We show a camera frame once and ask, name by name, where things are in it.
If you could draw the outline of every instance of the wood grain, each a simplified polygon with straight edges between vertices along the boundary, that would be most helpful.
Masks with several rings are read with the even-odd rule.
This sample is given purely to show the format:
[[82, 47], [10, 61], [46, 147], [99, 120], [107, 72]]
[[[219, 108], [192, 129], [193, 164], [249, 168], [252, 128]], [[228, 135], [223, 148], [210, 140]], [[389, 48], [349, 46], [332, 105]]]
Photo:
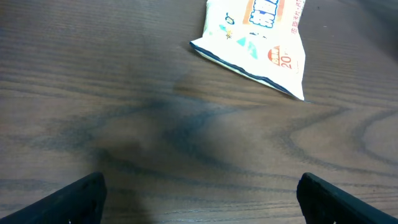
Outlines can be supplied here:
[[205, 0], [1, 1], [0, 217], [96, 170], [103, 223], [303, 223], [304, 172], [398, 216], [397, 42], [373, 3], [306, 2], [304, 103], [190, 49]]

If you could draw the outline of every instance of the plastic package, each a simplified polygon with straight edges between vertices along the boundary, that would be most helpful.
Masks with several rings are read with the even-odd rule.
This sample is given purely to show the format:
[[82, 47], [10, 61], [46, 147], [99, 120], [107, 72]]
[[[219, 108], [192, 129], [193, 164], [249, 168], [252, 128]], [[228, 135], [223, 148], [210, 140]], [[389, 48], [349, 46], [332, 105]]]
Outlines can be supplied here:
[[202, 56], [304, 100], [305, 52], [298, 25], [305, 0], [208, 0]]

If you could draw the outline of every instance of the wooden surface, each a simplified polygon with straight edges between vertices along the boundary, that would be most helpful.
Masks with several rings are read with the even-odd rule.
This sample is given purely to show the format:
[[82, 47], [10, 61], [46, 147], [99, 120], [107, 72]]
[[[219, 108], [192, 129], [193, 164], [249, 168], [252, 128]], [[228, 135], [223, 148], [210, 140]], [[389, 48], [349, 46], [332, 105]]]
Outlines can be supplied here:
[[190, 48], [205, 0], [0, 1], [0, 217], [96, 170], [103, 223], [303, 223], [304, 172], [398, 216], [397, 42], [369, 4], [307, 0], [304, 103]]

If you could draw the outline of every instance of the black plastic part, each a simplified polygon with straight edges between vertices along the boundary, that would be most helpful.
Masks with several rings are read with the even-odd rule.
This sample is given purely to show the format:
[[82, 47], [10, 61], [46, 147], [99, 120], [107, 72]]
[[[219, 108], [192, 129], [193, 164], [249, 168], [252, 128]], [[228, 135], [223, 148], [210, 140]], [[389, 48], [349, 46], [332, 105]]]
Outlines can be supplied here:
[[398, 223], [398, 219], [311, 173], [304, 173], [298, 183], [297, 200], [307, 224]]
[[96, 172], [0, 219], [0, 224], [100, 224], [105, 198], [104, 176]]

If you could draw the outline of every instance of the blue stripe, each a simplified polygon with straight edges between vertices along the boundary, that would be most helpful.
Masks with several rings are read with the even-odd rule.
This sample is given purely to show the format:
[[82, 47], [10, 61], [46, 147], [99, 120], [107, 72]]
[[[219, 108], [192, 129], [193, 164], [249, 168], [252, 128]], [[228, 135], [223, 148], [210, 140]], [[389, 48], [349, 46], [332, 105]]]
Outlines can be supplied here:
[[218, 61], [218, 62], [221, 62], [221, 63], [223, 63], [223, 64], [225, 64], [225, 65], [227, 65], [227, 66], [229, 66], [229, 67], [231, 67], [231, 68], [233, 68], [233, 69], [236, 69], [236, 70], [240, 71], [241, 73], [247, 75], [247, 76], [250, 77], [250, 78], [253, 78], [253, 79], [255, 79], [255, 80], [264, 81], [264, 82], [270, 84], [270, 86], [274, 87], [275, 89], [280, 90], [280, 91], [282, 91], [282, 92], [284, 92], [284, 93], [286, 93], [286, 94], [289, 94], [290, 96], [293, 96], [294, 98], [297, 98], [297, 97], [296, 97], [295, 95], [293, 95], [291, 92], [289, 92], [288, 90], [286, 90], [286, 89], [285, 89], [284, 87], [282, 87], [281, 85], [278, 85], [278, 84], [274, 83], [274, 82], [273, 82], [272, 80], [270, 80], [269, 78], [260, 77], [260, 76], [257, 76], [257, 75], [250, 74], [250, 73], [248, 73], [247, 71], [245, 71], [243, 68], [241, 68], [241, 67], [239, 67], [239, 66], [236, 66], [236, 65], [233, 65], [233, 64], [231, 64], [231, 63], [228, 63], [228, 62], [224, 61], [223, 59], [219, 58], [217, 55], [214, 55], [214, 54], [211, 53], [210, 51], [205, 50], [205, 49], [203, 49], [203, 48], [201, 48], [201, 47], [196, 46], [196, 45], [195, 45], [194, 43], [192, 43], [192, 42], [190, 42], [190, 45], [191, 45], [195, 50], [197, 50], [197, 51], [199, 51], [199, 52], [201, 52], [201, 53], [203, 53], [203, 54], [205, 54], [205, 55], [211, 57], [212, 59], [214, 59], [214, 60], [216, 60], [216, 61]]

